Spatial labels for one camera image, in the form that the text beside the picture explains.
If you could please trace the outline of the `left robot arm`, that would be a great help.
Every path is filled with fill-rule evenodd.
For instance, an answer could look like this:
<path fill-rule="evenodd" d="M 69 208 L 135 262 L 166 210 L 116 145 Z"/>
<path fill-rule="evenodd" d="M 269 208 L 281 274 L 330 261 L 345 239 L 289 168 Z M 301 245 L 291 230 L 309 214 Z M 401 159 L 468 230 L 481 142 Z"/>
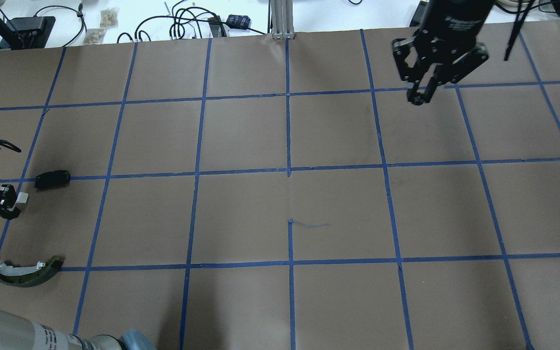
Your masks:
<path fill-rule="evenodd" d="M 14 219 L 25 204 L 27 193 L 17 193 L 11 185 L 0 186 L 0 217 Z M 0 282 L 8 286 L 38 286 L 60 272 L 64 258 L 53 256 L 33 266 L 15 267 L 0 261 Z M 154 344 L 141 332 L 131 329 L 120 337 L 101 334 L 78 337 L 44 324 L 0 310 L 0 350 L 153 350 Z"/>

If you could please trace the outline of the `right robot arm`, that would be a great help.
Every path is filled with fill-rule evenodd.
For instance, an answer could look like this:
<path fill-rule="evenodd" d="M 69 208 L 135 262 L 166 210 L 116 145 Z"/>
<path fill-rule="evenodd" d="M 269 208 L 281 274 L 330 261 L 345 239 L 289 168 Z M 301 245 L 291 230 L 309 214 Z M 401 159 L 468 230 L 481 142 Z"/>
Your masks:
<path fill-rule="evenodd" d="M 447 83 L 458 83 L 489 59 L 476 40 L 495 0 L 431 0 L 409 38 L 396 38 L 391 49 L 400 79 L 408 83 L 413 105 L 429 103 Z"/>

